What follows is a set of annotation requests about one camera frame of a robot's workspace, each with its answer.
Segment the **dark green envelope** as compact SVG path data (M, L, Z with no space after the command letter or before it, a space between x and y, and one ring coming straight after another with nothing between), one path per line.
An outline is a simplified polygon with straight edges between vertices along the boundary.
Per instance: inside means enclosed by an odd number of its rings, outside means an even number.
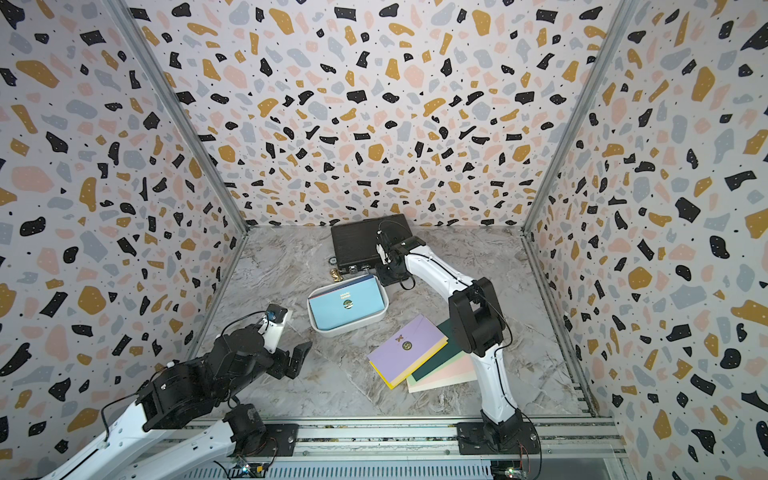
M408 381L420 381L434 371L448 364L455 357L464 354L464 351L461 349L455 339L450 320L445 320L439 324L438 329L446 336L447 344L434 356L428 359L423 365L416 369L413 374L407 378Z

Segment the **bright yellow envelope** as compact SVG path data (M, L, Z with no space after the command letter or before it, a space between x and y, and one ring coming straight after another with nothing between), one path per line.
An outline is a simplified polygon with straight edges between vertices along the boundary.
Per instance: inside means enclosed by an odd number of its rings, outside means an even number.
M414 342L399 335L374 350L368 361L389 389L394 389L447 344L437 340Z

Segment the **aluminium corner post left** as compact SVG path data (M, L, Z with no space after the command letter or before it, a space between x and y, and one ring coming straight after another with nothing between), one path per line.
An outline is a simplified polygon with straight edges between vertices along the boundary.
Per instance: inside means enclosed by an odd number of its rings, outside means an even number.
M141 30L130 12L125 1L105 0L105 8L115 22L119 32L125 38L130 46L138 63L144 69L146 76L155 90L158 99L164 105L173 124L177 127L182 139L192 150L194 157L200 164L201 169L206 174L212 189L221 200L223 208L230 221L238 228L241 234L248 234L248 226L241 217L234 199L211 160L208 151L195 132L189 118L181 108L173 88L167 82L160 65L148 46Z

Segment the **red envelope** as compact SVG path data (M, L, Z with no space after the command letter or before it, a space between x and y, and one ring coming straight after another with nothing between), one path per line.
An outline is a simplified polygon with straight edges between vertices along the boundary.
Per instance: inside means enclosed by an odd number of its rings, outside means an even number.
M361 282L365 282L365 281L369 281L369 280L374 280L374 279L375 279L375 276L371 275L371 274L360 275L360 276L357 276L357 277L354 277L354 278L345 279L345 280L343 280L341 282L335 282L335 283L333 283L331 285L326 286L325 289L327 291L336 291L336 290L339 290L339 289L349 288L352 285L355 285L355 284L358 284L358 283L361 283Z

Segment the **aluminium corner post right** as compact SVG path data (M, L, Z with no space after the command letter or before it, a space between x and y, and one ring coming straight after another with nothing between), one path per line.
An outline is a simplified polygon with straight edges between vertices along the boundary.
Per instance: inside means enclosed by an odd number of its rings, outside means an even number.
M594 62L584 88L576 102L572 115L566 124L563 135L555 150L553 160L544 175L540 188L535 196L529 214L521 227L522 234L527 237L536 224L537 216L543 211L547 202L548 193L554 185L556 175L563 167L567 159L568 152L572 143L575 141L579 128L588 114L588 110L597 96L607 68L615 54L622 35L630 23L632 16L638 6L637 0L624 0L618 3L617 10L611 20L606 32L606 38L603 41L600 51Z

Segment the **lilac envelope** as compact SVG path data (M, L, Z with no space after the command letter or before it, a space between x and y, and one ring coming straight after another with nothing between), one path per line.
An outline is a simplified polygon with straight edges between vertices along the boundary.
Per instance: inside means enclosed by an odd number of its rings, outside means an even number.
M371 367L394 389L448 343L428 318L416 316L368 355Z

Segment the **black metal briefcase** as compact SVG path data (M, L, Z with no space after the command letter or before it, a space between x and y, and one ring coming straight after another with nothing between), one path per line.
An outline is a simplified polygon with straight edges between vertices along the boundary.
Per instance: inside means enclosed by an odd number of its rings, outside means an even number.
M374 268L380 261L376 250L379 232L386 233L392 242L412 236L403 214L370 218L331 227L335 265L342 274Z

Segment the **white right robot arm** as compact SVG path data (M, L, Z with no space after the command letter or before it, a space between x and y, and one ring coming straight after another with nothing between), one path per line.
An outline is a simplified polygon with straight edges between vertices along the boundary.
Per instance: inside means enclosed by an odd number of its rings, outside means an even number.
M471 358L481 394L483 439L494 452L517 445L524 416L509 385L504 349L511 330L493 283L474 279L449 266L417 236L389 240L378 233L377 252L384 270L397 280L417 277L447 301L453 338Z

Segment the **white storage tray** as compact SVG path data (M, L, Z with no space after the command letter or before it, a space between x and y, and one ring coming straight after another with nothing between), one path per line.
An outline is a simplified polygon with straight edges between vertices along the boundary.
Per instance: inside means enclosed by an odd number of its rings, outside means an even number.
M383 319L389 298L377 277L367 274L314 290L307 308L312 328L335 337Z

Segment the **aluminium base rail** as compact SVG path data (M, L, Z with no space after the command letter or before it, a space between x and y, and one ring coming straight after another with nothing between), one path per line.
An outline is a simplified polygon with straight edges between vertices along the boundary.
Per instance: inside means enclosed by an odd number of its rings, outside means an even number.
M152 447L144 461L202 433L197 421ZM235 457L268 463L264 479L632 479L609 420L537 418L505 452L480 447L465 417L334 418L269 421L267 444L167 479L229 479Z

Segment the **light blue envelope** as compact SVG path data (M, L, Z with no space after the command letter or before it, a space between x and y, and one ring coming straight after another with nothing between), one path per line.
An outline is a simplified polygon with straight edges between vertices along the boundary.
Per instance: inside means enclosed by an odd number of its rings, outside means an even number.
M309 307L320 330L332 330L378 314L385 309L376 280L311 296Z

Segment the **aluminium corner post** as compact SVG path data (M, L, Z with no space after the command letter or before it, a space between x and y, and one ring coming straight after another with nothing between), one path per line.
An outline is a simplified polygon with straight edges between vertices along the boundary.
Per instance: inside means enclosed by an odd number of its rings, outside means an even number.
M221 200L223 208L230 221L238 228L241 234L248 234L248 226L241 217L234 199L211 160L208 151L195 132L189 118L181 108L173 88L167 82L160 65L148 46L141 30L130 12L125 1L105 0L105 8L115 22L119 32L125 38L130 46L138 63L144 69L146 76L155 90L158 99L164 105L173 124L177 127L182 139L192 150L194 157L200 164L201 169L206 174L212 189Z
M543 211L547 202L548 193L554 185L556 175L563 167L567 159L568 152L572 143L575 141L579 128L588 114L588 110L597 96L607 68L615 54L622 35L630 23L632 16L638 6L637 0L624 0L618 3L617 10L611 20L606 32L606 38L603 41L600 51L594 62L584 88L576 102L572 115L566 124L563 135L555 150L553 160L544 175L540 188L535 196L529 214L521 227L522 234L527 237L536 224L537 216Z

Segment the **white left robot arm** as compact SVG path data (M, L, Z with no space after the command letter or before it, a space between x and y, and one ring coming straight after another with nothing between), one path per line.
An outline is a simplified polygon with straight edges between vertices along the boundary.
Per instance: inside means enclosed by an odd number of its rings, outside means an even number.
M218 337L201 357L174 364L145 382L103 435L63 465L51 479L167 479L221 457L263 450L266 427L252 404L238 404L202 433L144 461L139 456L233 399L262 374L295 379L312 347L270 350L250 326Z

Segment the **pink envelope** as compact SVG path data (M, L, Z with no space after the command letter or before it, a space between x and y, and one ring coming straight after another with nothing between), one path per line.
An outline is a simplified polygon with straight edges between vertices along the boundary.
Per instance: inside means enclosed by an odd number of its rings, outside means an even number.
M441 376L452 376L468 372L475 373L475 370L470 356L464 353L463 355L455 357L448 364L434 371L426 378L432 380L435 378L440 378Z

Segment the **small electronics board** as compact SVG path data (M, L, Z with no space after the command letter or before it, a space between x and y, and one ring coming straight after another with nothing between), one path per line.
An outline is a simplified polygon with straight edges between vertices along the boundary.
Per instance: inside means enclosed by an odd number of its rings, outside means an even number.
M232 468L228 471L229 479L264 479L269 470L268 463L249 462L243 457L233 459Z

